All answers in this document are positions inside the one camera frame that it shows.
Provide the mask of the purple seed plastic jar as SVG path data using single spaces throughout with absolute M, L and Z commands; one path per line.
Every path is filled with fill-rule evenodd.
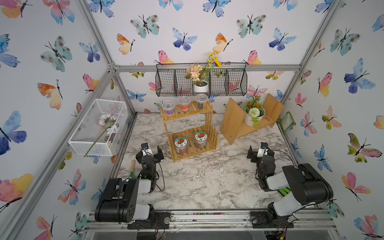
M 166 116 L 170 117 L 175 114 L 176 105 L 173 101 L 163 102 L 162 109 L 164 110 Z

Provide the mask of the red seed plastic jar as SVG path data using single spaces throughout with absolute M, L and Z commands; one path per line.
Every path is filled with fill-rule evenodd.
M 189 112 L 190 104 L 191 104 L 191 99 L 189 97 L 187 96 L 179 97 L 179 105 L 180 105 L 181 111 Z

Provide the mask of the dark seed plastic jar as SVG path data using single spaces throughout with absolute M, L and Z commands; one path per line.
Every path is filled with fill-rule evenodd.
M 198 94 L 196 96 L 196 102 L 198 109 L 202 110 L 205 107 L 205 103 L 209 100 L 208 96 L 206 94 Z

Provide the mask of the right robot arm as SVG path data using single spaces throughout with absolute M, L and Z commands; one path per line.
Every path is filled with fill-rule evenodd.
M 284 166 L 276 173 L 275 152 L 265 142 L 257 151 L 250 147 L 247 158 L 257 164 L 256 179 L 263 191 L 288 190 L 282 199 L 270 203 L 266 211 L 251 213 L 256 226 L 286 222 L 293 213 L 334 196 L 331 185 L 310 164 Z

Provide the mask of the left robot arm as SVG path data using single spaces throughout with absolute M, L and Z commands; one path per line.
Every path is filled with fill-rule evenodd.
M 110 178 L 95 210 L 95 221 L 102 223 L 131 223 L 135 221 L 155 222 L 156 214 L 150 204 L 139 204 L 139 195 L 154 191 L 157 180 L 157 164 L 164 159 L 163 151 L 157 147 L 153 154 L 148 143 L 136 155 L 134 163 L 142 165 L 136 178 Z

